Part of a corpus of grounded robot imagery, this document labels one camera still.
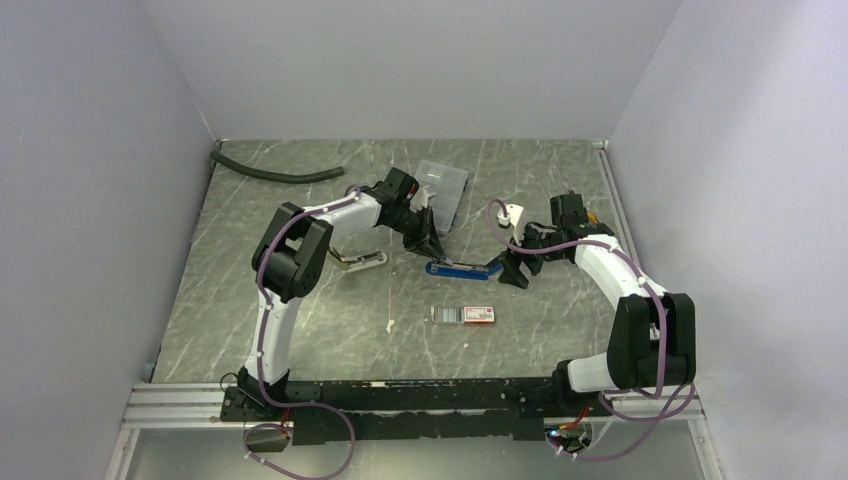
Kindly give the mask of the red white staples box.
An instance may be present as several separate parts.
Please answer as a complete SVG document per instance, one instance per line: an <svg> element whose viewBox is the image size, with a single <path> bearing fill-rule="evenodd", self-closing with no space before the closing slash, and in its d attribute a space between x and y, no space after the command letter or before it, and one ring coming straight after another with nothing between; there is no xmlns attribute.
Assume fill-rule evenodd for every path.
<svg viewBox="0 0 848 480"><path fill-rule="evenodd" d="M492 307L432 307L430 319L434 323L451 325L494 325L496 316Z"/></svg>

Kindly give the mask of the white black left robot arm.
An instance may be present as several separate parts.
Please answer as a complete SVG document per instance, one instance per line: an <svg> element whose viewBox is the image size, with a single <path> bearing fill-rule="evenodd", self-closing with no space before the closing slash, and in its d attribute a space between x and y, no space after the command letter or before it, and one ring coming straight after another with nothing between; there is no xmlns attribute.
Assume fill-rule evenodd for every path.
<svg viewBox="0 0 848 480"><path fill-rule="evenodd" d="M259 296L251 352L237 374L247 407L263 420L285 409L289 349L303 299L319 282L334 242L373 227L399 233L414 254L444 260L433 209L419 182L391 168L373 186L352 186L325 204L281 204L252 258Z"/></svg>

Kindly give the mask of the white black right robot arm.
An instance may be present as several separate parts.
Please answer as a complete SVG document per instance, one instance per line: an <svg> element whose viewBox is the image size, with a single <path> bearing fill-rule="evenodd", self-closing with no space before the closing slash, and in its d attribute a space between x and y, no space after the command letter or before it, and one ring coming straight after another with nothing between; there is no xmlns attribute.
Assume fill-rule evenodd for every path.
<svg viewBox="0 0 848 480"><path fill-rule="evenodd" d="M589 393L635 390L652 397L667 386L693 382L696 374L695 306L652 280L623 250L612 229L590 213L573 192L550 200L547 225L528 221L517 204L490 202L487 220L502 239L501 282L519 288L550 262L567 260L585 272L614 309L605 351L561 362L561 381L550 401L564 415L577 413Z"/></svg>

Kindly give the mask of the small beige white stapler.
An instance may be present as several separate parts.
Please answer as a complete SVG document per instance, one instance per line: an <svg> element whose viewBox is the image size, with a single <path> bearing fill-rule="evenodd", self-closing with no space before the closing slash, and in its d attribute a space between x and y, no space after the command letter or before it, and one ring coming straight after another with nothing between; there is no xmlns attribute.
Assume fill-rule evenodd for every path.
<svg viewBox="0 0 848 480"><path fill-rule="evenodd" d="M388 261L387 255L382 251L375 251L362 255L347 256L343 255L337 249L330 247L327 252L327 258L340 270L353 273L362 271L385 264Z"/></svg>

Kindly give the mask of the blue black stapler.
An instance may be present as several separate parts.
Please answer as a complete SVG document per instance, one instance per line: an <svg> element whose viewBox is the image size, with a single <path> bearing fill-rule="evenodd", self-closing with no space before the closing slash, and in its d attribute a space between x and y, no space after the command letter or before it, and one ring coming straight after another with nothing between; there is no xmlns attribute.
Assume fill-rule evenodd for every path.
<svg viewBox="0 0 848 480"><path fill-rule="evenodd" d="M486 281L501 270L502 264L498 258L494 258L486 264L446 263L430 260L425 265L426 273L432 276L479 281Z"/></svg>

